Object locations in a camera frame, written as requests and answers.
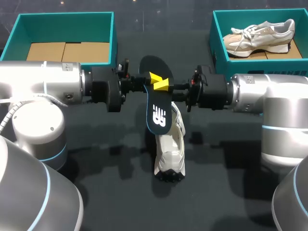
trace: dark gray table surface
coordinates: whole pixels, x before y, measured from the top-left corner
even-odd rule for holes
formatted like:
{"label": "dark gray table surface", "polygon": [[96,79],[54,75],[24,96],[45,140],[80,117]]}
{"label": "dark gray table surface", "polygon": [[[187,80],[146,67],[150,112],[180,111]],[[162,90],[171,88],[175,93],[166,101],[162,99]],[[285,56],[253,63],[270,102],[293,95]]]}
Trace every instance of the dark gray table surface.
{"label": "dark gray table surface", "polygon": [[[118,59],[137,73],[145,55],[165,60],[177,79],[212,65],[208,31],[119,33]],[[80,190],[84,231],[276,230],[270,202],[278,177],[260,164],[262,118],[178,103],[186,127],[186,178],[153,175],[155,139],[146,94],[130,93],[120,113],[104,104],[64,110],[69,159],[62,171]]]}

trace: shoe sole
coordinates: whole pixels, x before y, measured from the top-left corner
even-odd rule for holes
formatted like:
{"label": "shoe sole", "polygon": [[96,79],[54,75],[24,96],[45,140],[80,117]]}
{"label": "shoe sole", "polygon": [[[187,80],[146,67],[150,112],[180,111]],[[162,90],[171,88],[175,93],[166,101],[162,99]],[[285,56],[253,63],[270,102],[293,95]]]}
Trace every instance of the shoe sole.
{"label": "shoe sole", "polygon": [[250,51],[230,51],[227,50],[229,54],[234,55],[235,57],[247,58],[252,52],[255,51],[267,51],[270,53],[288,53],[291,47],[291,43],[277,46],[260,46]]}
{"label": "shoe sole", "polygon": [[165,182],[176,182],[185,178],[181,172],[177,173],[173,169],[169,169],[165,172],[159,171],[155,177]]}

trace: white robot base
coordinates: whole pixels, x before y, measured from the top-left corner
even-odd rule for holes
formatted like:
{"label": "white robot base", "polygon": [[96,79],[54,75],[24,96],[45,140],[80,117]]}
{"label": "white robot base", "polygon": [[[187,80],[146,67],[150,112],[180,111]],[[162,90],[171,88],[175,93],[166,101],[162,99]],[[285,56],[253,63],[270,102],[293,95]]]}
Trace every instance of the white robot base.
{"label": "white robot base", "polygon": [[47,100],[29,102],[12,118],[17,145],[41,162],[59,170],[67,148],[62,111]]}

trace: robotic arm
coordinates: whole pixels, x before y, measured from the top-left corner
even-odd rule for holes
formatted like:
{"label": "robotic arm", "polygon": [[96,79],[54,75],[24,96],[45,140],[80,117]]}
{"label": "robotic arm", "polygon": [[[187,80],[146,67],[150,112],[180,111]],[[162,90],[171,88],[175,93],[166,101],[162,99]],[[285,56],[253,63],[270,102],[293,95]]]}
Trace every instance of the robotic arm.
{"label": "robotic arm", "polygon": [[[266,161],[295,166],[307,156],[306,77],[236,74],[226,81],[223,75],[212,74],[208,66],[199,65],[191,79],[178,83],[168,66],[153,56],[146,56],[141,61],[139,72],[136,75],[128,72],[128,60],[117,69],[93,67],[88,71],[82,70],[79,63],[0,62],[0,103],[10,103],[14,108],[18,102],[31,102],[33,97],[48,99],[25,104],[16,110],[13,127],[19,147],[54,169],[65,162],[65,155],[60,154],[65,152],[66,141],[63,114],[58,107],[52,107],[50,101],[63,105],[79,104],[84,96],[89,96],[94,103],[106,103],[108,112],[119,112],[130,91],[147,93],[147,125],[154,134],[169,131],[171,101],[185,102],[188,112],[193,106],[198,106],[212,110],[232,109],[238,113],[263,113],[262,156]],[[52,124],[47,125],[48,131],[25,125],[40,123],[39,117],[33,117],[38,111],[44,111],[46,117],[42,124],[45,125],[46,121]],[[9,151],[7,146],[12,146],[13,156],[17,156],[20,149],[8,140],[5,142],[4,149]],[[47,158],[39,157],[40,154],[47,155]],[[307,160],[286,177],[274,194],[272,211],[280,231],[307,229],[305,192],[308,189],[304,182]],[[6,169],[0,168],[0,181],[1,171],[9,175]],[[76,201],[80,201],[79,193],[75,195]]]}

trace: cardboard box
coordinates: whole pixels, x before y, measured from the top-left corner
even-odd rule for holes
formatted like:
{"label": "cardboard box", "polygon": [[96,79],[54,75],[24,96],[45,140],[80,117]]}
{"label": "cardboard box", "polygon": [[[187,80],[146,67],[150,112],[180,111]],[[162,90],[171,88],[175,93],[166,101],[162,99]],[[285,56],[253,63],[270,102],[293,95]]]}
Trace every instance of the cardboard box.
{"label": "cardboard box", "polygon": [[63,62],[106,63],[109,58],[109,42],[67,43]]}
{"label": "cardboard box", "polygon": [[27,61],[60,62],[64,52],[65,42],[32,43]]}
{"label": "cardboard box", "polygon": [[[287,54],[266,53],[266,58],[229,58],[223,37],[231,27],[244,29],[265,21],[295,21],[294,43]],[[229,80],[234,74],[289,74],[308,77],[308,13],[306,9],[264,9],[213,11],[209,45],[216,73]]]}
{"label": "cardboard box", "polygon": [[109,42],[32,43],[27,61],[107,63]]}
{"label": "cardboard box", "polygon": [[80,44],[78,50],[83,52],[83,55],[78,55],[78,60],[73,60],[74,56],[71,55],[67,60],[81,62],[81,68],[84,70],[90,70],[93,66],[115,67],[117,37],[114,13],[19,14],[0,61],[60,61],[59,54],[64,54],[64,43]]}

